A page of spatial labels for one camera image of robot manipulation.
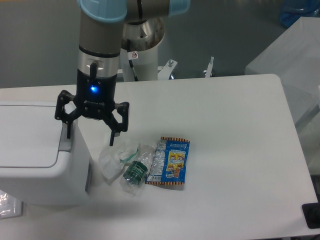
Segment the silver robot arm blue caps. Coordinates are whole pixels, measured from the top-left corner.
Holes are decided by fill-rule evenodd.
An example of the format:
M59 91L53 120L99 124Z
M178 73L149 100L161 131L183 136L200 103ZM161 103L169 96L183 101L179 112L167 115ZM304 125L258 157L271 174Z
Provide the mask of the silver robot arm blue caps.
M111 130L110 142L129 126L128 102L115 103L116 79L125 24L184 14L189 0L79 0L80 33L76 93L62 90L55 119L70 139L79 117L102 120Z

